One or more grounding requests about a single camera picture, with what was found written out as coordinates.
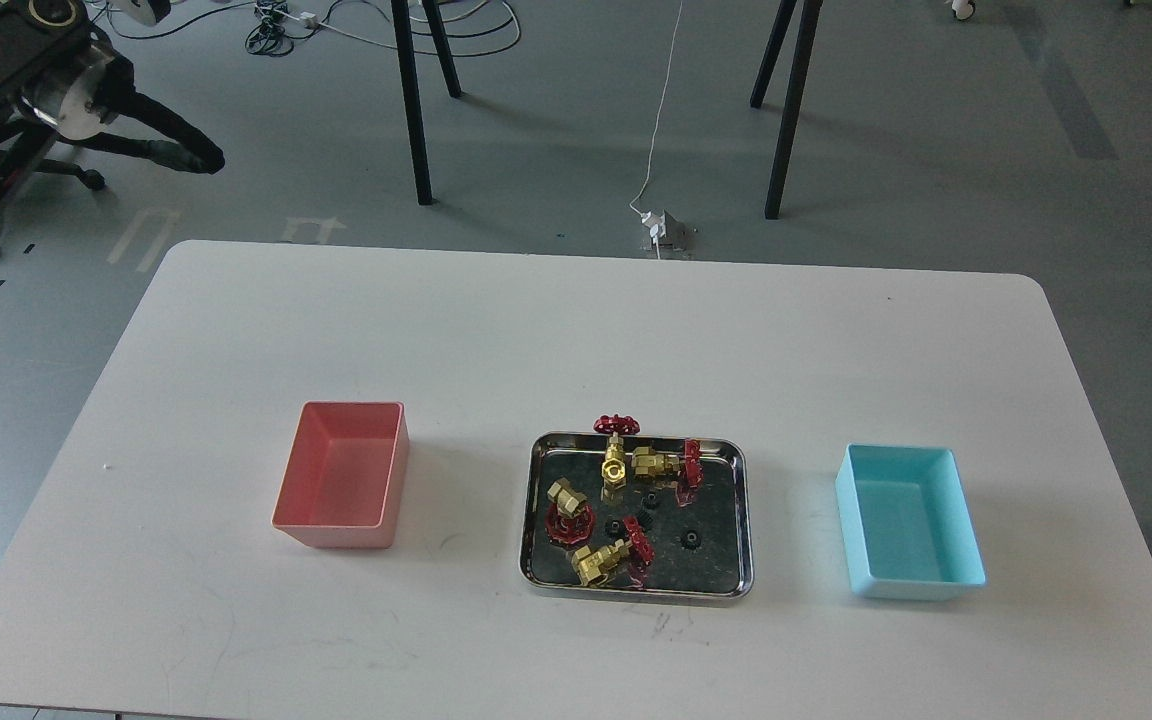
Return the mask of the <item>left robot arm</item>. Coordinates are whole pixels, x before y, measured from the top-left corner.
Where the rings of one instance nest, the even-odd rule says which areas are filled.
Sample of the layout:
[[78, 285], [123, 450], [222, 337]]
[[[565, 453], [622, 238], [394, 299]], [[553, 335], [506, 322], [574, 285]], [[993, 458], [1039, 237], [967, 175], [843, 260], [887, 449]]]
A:
[[104, 190], [101, 173], [50, 159], [58, 142], [214, 174], [225, 158], [200, 129], [134, 85], [131, 61], [82, 1], [0, 1], [0, 232], [33, 173]]

